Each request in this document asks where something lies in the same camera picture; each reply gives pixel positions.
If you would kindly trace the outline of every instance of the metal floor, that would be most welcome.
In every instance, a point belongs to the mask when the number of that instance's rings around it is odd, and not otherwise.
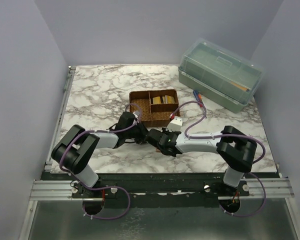
[[[242,200],[238,213],[251,213],[260,199]],[[117,215],[120,209],[107,209]],[[31,240],[296,240],[284,198],[267,199],[263,211],[238,218],[219,208],[131,208],[117,220],[83,217],[80,201],[41,201]]]

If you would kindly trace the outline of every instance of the metal frame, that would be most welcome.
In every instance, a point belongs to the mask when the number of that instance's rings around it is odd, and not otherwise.
[[[51,158],[51,152],[52,152],[52,150],[53,150],[53,148],[56,144],[56,140],[58,139],[58,137],[60,135],[61,125],[62,125],[62,122],[64,120],[65,111],[66,111],[66,107],[67,107],[67,102],[68,102],[68,99],[69,99],[70,90],[71,90],[71,86],[72,86],[72,83],[73,83],[73,80],[74,80],[75,72],[76,72],[76,66],[69,67],[69,73],[66,77],[66,81],[65,81],[65,85],[64,85],[64,89],[63,89],[64,94],[63,94],[61,107],[60,107],[60,111],[59,111],[58,122],[55,125],[51,145],[50,145],[48,155],[47,155],[46,161],[45,161],[45,166],[44,166],[44,171],[45,172],[50,172],[51,167],[52,167],[53,159]]]
[[[258,180],[252,178],[244,178],[249,186],[249,196],[241,196],[240,199],[262,199],[264,191]],[[294,193],[288,178],[262,178],[261,179],[266,197],[268,199],[275,198],[292,198]],[[39,180],[34,181],[30,195],[30,201],[96,201],[101,202],[102,198],[72,198],[72,187],[70,180],[51,181]],[[145,194],[144,192],[133,193],[133,195]],[[231,196],[220,196],[219,200],[231,199]]]
[[[61,124],[64,119],[70,89],[73,83],[76,67],[69,67],[69,73],[64,86],[64,95],[59,111],[59,119],[55,126],[51,145],[45,162],[44,172],[50,172],[52,159],[50,157],[52,149],[61,131]],[[256,179],[244,179],[249,186],[250,196],[242,196],[241,199],[260,199],[264,197],[263,189]],[[261,178],[264,184],[267,198],[285,198],[292,224],[298,239],[300,239],[300,213],[294,199],[292,186],[288,178]],[[72,198],[72,187],[70,180],[35,180],[32,186],[29,203],[20,232],[19,240],[27,240],[31,234],[32,224],[35,218],[38,201],[102,201],[102,198]],[[229,199],[229,197],[219,197],[219,200]]]

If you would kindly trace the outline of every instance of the black mounting plate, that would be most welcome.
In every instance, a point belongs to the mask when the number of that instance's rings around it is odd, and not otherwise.
[[[130,195],[131,208],[217,208],[218,197],[232,197],[236,191],[223,184],[223,173],[114,173],[99,176],[100,181],[94,187],[125,188]],[[249,195],[249,192],[242,189],[244,184],[246,182],[241,181],[237,188],[240,196]],[[101,191],[87,190],[80,184],[75,186],[78,188],[78,192],[72,194],[75,199],[102,197]],[[208,192],[205,191],[205,186],[209,186]],[[116,193],[112,193],[110,189],[105,190],[105,208],[125,208],[127,204],[128,198],[120,189]]]

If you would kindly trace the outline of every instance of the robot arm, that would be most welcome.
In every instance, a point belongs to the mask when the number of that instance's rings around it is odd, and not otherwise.
[[[125,111],[115,128],[109,131],[97,131],[94,133],[86,133],[80,137],[66,153],[63,166],[68,169],[77,179],[88,187],[93,187],[99,179],[99,176],[89,166],[89,160],[95,149],[110,148],[115,149],[126,143],[128,139],[134,139],[137,144],[143,144],[145,135],[148,133],[147,128],[138,122],[134,127],[126,131],[120,131],[131,126],[138,117],[138,112]],[[54,147],[51,157],[60,163],[63,154],[69,144],[85,129],[79,125],[74,125],[65,134],[61,141]]]
[[[174,156],[188,152],[210,152],[219,154],[228,164],[228,168],[223,177],[223,183],[237,188],[240,180],[245,173],[251,172],[254,161],[257,143],[253,140],[239,137],[220,137],[220,135],[243,135],[242,132],[233,126],[225,126],[222,131],[215,133],[195,133],[192,137],[201,137],[202,139],[193,139],[186,137],[185,133],[180,131],[170,131],[171,129],[180,129],[173,121],[173,126],[163,128],[162,132],[151,129],[147,134],[145,141],[159,149],[164,155]]]
[[[111,148],[115,149],[126,143],[128,139],[134,139],[137,144],[149,143],[167,156],[176,156],[177,154],[188,152],[210,152],[221,155],[228,164],[224,174],[223,182],[232,188],[237,188],[242,176],[249,173],[252,168],[257,144],[253,140],[239,137],[220,137],[213,138],[216,135],[236,134],[244,135],[233,126],[225,126],[222,131],[215,133],[196,133],[192,137],[211,137],[210,139],[193,139],[179,131],[182,126],[182,118],[175,117],[162,131],[151,129],[148,131],[145,126],[138,122],[129,130],[120,131],[131,126],[136,121],[138,113],[124,112],[120,117],[115,131],[97,131],[96,133],[87,133],[78,139],[67,152],[63,165],[71,171],[77,179],[88,187],[93,187],[98,181],[98,175],[91,169],[88,162],[95,149]],[[73,139],[85,129],[79,125],[74,125],[55,146],[52,151],[52,158],[58,163],[65,153],[66,148]]]

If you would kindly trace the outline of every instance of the container lid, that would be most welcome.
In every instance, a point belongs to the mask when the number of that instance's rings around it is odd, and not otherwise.
[[[185,52],[180,69],[244,104],[252,98],[264,75],[262,67],[202,38]],[[230,84],[231,91],[223,81]]]

